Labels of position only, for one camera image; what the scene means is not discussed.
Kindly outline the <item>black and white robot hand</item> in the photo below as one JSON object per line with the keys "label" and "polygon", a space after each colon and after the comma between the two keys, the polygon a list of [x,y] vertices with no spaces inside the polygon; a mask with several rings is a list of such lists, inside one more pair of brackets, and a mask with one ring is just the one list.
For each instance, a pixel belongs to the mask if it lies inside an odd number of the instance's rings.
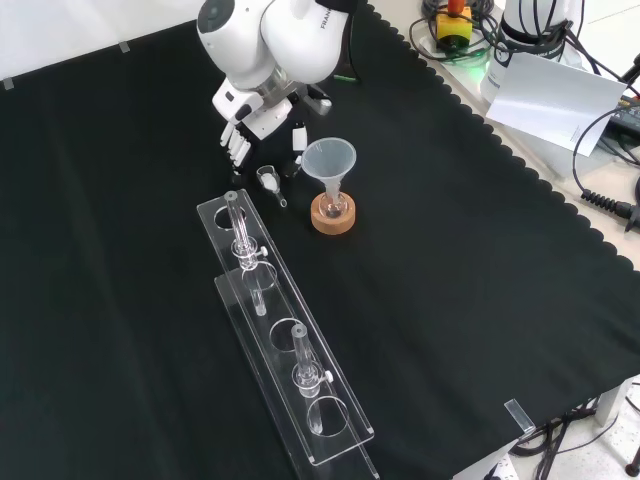
{"label": "black and white robot hand", "polygon": [[220,145],[226,149],[233,177],[240,178],[256,145],[276,132],[293,108],[303,104],[325,116],[333,103],[317,85],[268,80],[255,90],[240,90],[226,79],[212,98],[212,105],[225,120]]}

